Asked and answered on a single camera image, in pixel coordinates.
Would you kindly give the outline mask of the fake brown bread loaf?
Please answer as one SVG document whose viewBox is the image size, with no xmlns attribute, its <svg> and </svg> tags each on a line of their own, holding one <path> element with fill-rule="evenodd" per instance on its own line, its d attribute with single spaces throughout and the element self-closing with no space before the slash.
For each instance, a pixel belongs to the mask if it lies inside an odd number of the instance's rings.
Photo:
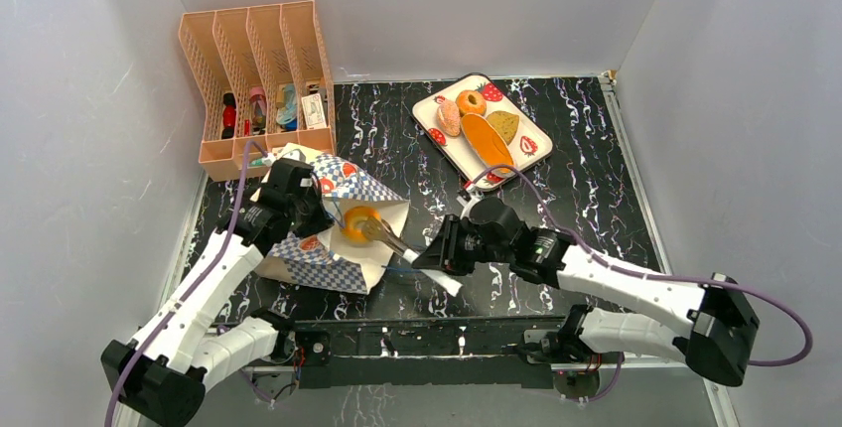
<svg viewBox="0 0 842 427">
<path fill-rule="evenodd" d="M 500 166 L 494 169 L 500 177 L 507 177 L 510 170 L 507 166 L 514 166 L 514 160 L 508 146 L 499 134 L 489 125 L 483 116 L 469 114 L 461 118 L 462 133 L 472 150 L 487 166 Z"/>
</svg>

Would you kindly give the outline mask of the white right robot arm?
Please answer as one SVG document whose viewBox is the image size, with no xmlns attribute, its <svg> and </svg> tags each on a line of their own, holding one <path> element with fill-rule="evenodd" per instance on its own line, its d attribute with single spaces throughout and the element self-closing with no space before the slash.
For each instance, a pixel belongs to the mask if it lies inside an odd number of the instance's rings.
<svg viewBox="0 0 842 427">
<path fill-rule="evenodd" d="M 727 276 L 665 280 L 598 252 L 568 230 L 530 227 L 496 198 L 472 200 L 462 214 L 446 216 L 422 251 L 398 252 L 413 268 L 447 279 L 467 276 L 479 263 L 504 263 L 527 282 L 618 306 L 615 312 L 573 306 L 557 332 L 513 346 L 530 361 L 576 362 L 630 353 L 680 362 L 718 384 L 744 382 L 760 322 Z"/>
</svg>

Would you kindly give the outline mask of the sugared orange fake bread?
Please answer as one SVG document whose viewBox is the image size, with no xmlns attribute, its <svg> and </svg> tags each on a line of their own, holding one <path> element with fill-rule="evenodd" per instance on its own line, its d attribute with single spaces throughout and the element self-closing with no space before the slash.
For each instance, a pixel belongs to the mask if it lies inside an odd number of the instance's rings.
<svg viewBox="0 0 842 427">
<path fill-rule="evenodd" d="M 438 126 L 441 131 L 450 137 L 461 135 L 461 113 L 457 104 L 443 96 L 437 96 L 435 102 Z"/>
</svg>

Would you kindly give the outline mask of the blue checkered paper bag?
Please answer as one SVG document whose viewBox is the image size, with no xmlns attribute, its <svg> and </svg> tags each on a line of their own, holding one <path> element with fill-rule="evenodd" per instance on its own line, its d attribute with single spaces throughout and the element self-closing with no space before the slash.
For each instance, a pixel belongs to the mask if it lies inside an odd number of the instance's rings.
<svg viewBox="0 0 842 427">
<path fill-rule="evenodd" d="M 275 243 L 255 272 L 267 279 L 330 291 L 368 294 L 381 280 L 392 251 L 365 241 L 354 221 L 372 215 L 401 233 L 409 201 L 360 166 L 341 157 L 289 143 L 272 153 L 306 163 L 320 185 L 329 228 L 307 237 L 289 234 Z"/>
</svg>

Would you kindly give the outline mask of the fake bread slice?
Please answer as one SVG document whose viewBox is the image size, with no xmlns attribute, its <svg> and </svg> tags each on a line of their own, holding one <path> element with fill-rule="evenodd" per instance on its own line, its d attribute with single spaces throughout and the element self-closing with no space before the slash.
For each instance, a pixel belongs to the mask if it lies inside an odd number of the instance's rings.
<svg viewBox="0 0 842 427">
<path fill-rule="evenodd" d="M 506 145 L 514 140 L 518 131 L 520 119 L 511 112 L 497 110 L 486 116 L 486 121 L 499 134 Z"/>
</svg>

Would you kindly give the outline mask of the fake ring donut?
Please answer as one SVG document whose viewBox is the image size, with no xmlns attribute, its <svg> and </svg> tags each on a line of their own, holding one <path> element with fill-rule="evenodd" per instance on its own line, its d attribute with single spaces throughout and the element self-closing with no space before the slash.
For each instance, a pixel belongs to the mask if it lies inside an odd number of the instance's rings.
<svg viewBox="0 0 842 427">
<path fill-rule="evenodd" d="M 371 239 L 365 234 L 364 229 L 370 218 L 382 221 L 379 212 L 373 207 L 357 206 L 347 210 L 343 216 L 341 234 L 350 242 L 370 243 Z"/>
<path fill-rule="evenodd" d="M 484 116 L 487 112 L 487 100 L 477 90 L 461 91 L 457 95 L 455 102 L 461 116 L 469 114 Z"/>
</svg>

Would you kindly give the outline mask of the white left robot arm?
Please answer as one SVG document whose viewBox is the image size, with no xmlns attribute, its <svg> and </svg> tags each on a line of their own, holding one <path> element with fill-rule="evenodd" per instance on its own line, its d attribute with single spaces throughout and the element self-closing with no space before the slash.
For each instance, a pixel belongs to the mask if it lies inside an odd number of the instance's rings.
<svg viewBox="0 0 842 427">
<path fill-rule="evenodd" d="M 211 234 L 205 252 L 153 318 L 126 343 L 113 340 L 100 361 L 111 388 L 104 423 L 118 406 L 160 426 L 185 426 L 208 391 L 255 360 L 292 359 L 294 322 L 260 309 L 244 322 L 206 337 L 239 283 L 288 234 L 299 238 L 332 226 L 311 165 L 275 159 L 257 199 L 235 197 L 230 216 Z"/>
</svg>

